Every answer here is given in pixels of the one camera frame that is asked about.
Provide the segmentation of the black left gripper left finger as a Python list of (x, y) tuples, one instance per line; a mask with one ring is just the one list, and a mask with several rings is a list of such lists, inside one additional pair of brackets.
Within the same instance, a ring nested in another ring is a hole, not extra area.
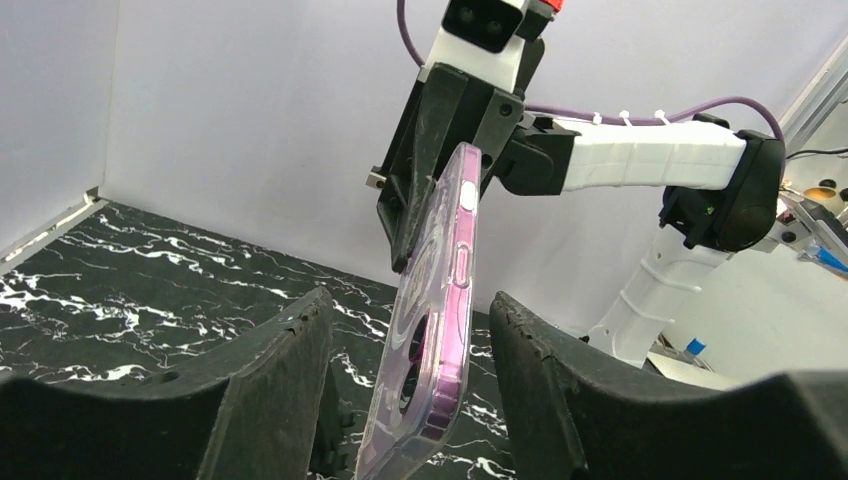
[(1, 377), (5, 479), (303, 479), (331, 346), (316, 288), (142, 381)]

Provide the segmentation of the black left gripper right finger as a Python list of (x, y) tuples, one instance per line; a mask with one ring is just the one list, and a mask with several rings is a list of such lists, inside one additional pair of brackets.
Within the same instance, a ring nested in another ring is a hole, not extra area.
[(506, 293), (492, 352), (521, 479), (843, 479), (847, 375), (785, 372), (728, 391), (621, 362)]

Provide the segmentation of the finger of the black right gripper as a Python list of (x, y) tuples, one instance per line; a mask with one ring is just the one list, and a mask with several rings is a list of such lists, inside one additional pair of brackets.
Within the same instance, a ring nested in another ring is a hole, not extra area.
[(430, 195), (447, 158), (467, 136), (470, 78), (436, 64), (415, 83), (387, 153), (387, 237), (391, 268), (408, 265)]

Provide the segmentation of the phone with purple clear case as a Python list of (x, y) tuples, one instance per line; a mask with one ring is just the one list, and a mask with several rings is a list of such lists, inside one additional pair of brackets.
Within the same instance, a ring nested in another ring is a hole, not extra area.
[(437, 181), (397, 290), (357, 479), (407, 479), (449, 439), (467, 385), (482, 152), (461, 143)]

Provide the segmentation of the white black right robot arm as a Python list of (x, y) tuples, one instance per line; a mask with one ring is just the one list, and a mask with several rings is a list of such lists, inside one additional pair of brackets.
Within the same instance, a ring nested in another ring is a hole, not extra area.
[(515, 85), (508, 91), (478, 77), (488, 52), (447, 35), (437, 40), (383, 163), (368, 176), (380, 193), (392, 268), (401, 272), (413, 261), (432, 191), (462, 143), (479, 150), (480, 170), (467, 189), (471, 201), (492, 179), (517, 196), (661, 187), (649, 252), (587, 333), (593, 347), (638, 367), (703, 279), (771, 230), (784, 144), (755, 131), (734, 132), (707, 106), (672, 119), (526, 107), (524, 93), (544, 49), (539, 39), (513, 41), (506, 56)]

